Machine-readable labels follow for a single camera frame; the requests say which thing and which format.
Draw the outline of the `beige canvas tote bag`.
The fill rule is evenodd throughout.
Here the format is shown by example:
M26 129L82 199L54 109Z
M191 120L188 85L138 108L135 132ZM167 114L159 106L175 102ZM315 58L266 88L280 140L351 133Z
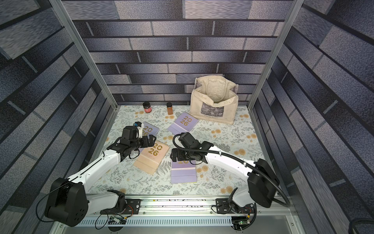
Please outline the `beige canvas tote bag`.
M196 78L189 114L199 120L232 125L239 104L238 88L223 76Z

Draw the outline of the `circuit board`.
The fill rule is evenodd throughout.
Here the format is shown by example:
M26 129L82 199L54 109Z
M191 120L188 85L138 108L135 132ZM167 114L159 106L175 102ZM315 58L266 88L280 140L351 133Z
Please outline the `circuit board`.
M123 217L110 216L108 224L109 225L125 225L127 219Z
M251 221L247 216L232 216L231 227L235 231L243 231L251 225Z

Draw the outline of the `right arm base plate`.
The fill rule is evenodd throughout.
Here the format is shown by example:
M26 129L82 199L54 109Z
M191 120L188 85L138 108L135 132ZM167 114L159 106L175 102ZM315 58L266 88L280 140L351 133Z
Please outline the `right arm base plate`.
M216 204L212 205L211 208L213 212L217 214L255 214L256 205L254 203L247 204L244 207L234 204L234 202L229 201L228 199L216 199Z

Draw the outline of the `amber spice bottle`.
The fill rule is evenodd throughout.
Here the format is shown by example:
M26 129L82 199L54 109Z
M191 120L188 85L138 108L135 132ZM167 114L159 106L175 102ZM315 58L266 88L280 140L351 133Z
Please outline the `amber spice bottle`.
M167 102L166 106L167 106L168 115L173 115L172 103L171 102Z

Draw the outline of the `left circuit board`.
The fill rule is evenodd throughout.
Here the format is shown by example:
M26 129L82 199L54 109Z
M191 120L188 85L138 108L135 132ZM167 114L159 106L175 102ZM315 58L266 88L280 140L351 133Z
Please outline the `left circuit board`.
M108 224L109 225L125 225L127 219L123 217L110 216Z

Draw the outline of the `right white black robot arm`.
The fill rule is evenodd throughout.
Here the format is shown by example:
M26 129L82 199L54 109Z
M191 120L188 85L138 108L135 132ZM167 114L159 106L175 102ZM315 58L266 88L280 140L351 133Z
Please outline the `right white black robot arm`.
M274 171L265 160L245 160L227 153L210 142L199 142L189 132L176 134L172 139L176 149L172 150L172 161L197 161L212 164L235 174L247 185L236 188L229 201L237 207L256 203L269 208L272 203L290 207L291 203Z

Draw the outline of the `purple calendar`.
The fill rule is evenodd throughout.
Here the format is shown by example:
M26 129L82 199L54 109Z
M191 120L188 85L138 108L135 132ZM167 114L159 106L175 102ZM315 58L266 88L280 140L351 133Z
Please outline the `purple calendar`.
M183 112L172 124L168 127L173 135L186 133L191 131L198 123L198 119L187 112Z
M157 139L156 135L159 132L158 127L147 122L143 122L140 129L142 130L142 134L139 137L140 139L146 137L147 139L150 139L153 143L155 143Z
M176 179L197 180L196 165L190 161L177 161L171 163L171 177Z

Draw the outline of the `floral patterned table mat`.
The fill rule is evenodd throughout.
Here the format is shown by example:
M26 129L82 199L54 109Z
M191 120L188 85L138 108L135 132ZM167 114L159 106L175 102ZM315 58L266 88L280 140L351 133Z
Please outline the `floral patterned table mat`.
M187 105L175 105L173 115L168 115L166 106L152 106L150 113L145 113L141 105L121 106L111 127L105 147L121 136L125 126L136 121L148 122L159 128L156 137L173 148L173 134L168 127L183 113L189 112ZM233 125L211 121L198 121L191 134L199 141L208 141L220 149L246 160L263 159L258 134L246 106L240 106L235 114ZM235 174L212 164L202 163L196 166L197 182L190 184L171 184L171 159L166 155L153 175L136 168L134 160L125 159L119 165L106 172L90 189L91 194L107 190L119 190L128 195L229 195L233 189L247 184Z

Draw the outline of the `aluminium frame post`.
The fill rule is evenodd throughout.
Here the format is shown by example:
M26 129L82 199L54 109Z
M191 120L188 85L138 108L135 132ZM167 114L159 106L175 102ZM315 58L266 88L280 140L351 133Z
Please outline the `aluminium frame post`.
M247 109L248 111L251 111L255 105L255 102L257 101L258 97L259 97L259 94L260 94L260 91L262 90L262 87L265 83L265 80L268 78L268 76L270 75L271 73L271 68L275 62L275 59L277 58L284 42L285 42L285 39L291 29L291 26L293 25L302 5L304 3L304 0L296 0L296 1L293 1L292 3L292 6L290 8L290 12L288 13L285 21L284 21L284 25L280 31L280 34L279 36L277 37L277 40L276 40L276 43L274 45L274 48L272 49L271 53L270 53L270 57L268 59L268 61L266 62L265 64L265 67L260 75L260 79L259 81L257 82L256 86L255 86L255 90L251 96L251 99L247 105Z
M69 36L71 37L73 43L77 47L79 53L83 57L84 61L86 62L87 66L89 67L93 77L99 84L100 88L103 91L104 96L109 101L110 105L113 107L114 110L118 108L117 102L115 101L113 95L111 94L104 78L102 77L98 67L96 66L93 58L90 55L87 46L85 45L82 37L80 36L77 28L75 27L73 21L71 20L68 12L66 11L62 1L58 0L49 0L49 3L53 7L56 12L56 15L62 22L63 26L65 27L66 31L68 32Z

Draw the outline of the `peach 2026 desk calendar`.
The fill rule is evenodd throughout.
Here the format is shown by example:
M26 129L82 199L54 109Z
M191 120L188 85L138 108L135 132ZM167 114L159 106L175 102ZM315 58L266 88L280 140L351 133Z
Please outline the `peach 2026 desk calendar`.
M168 145L157 140L154 143L154 146L144 148L140 152L139 157L136 159L133 165L147 174L153 175L158 169L158 166L163 158L166 156L168 150Z

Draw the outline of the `dark jar red label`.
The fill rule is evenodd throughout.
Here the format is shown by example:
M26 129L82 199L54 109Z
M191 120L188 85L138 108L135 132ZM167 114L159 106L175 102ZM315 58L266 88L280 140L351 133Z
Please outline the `dark jar red label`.
M145 113L150 113L152 111L151 104L148 101L143 103L143 108Z

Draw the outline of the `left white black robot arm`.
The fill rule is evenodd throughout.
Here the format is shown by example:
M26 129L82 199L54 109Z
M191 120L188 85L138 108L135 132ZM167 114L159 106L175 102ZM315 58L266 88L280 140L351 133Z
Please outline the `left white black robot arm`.
M103 151L102 156L69 176L58 178L44 196L46 222L57 221L74 227L87 215L103 212L106 215L121 214L127 208L125 194L117 190L108 190L102 194L88 194L90 188L110 169L128 158L140 148L155 145L156 137L142 136L140 122L126 126L122 135Z

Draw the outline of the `right aluminium frame post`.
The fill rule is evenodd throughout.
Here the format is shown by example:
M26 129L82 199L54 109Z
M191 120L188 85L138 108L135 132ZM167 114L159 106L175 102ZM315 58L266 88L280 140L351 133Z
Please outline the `right aluminium frame post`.
M271 68L275 62L275 59L277 58L284 42L285 42L285 39L291 29L291 26L293 25L302 5L304 3L304 0L296 0L296 1L293 1L292 3L292 6L290 8L290 12L288 13L285 21L284 21L284 25L280 31L280 34L279 36L277 37L277 40L276 40L276 43L274 45L274 48L272 49L271 53L270 53L270 57L268 59L268 61L266 62L265 64L265 67L260 75L260 79L259 81L257 82L256 86L255 86L255 90L251 96L251 99L247 105L247 109L248 111L251 111L255 105L255 102L257 101L258 97L259 97L259 94L260 94L260 91L262 90L262 87L265 83L265 80L268 78L268 76L270 75L271 73Z

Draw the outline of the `right circuit board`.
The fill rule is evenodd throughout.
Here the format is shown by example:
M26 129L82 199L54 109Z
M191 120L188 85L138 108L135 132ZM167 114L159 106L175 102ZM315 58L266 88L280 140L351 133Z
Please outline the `right circuit board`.
M247 216L232 216L231 227L235 231L243 231L251 225L251 221Z

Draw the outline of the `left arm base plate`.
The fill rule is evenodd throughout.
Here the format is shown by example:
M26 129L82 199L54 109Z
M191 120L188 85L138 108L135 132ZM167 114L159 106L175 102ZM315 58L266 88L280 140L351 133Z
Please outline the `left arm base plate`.
M137 215L139 213L141 199L119 199L111 209L100 211L101 215Z

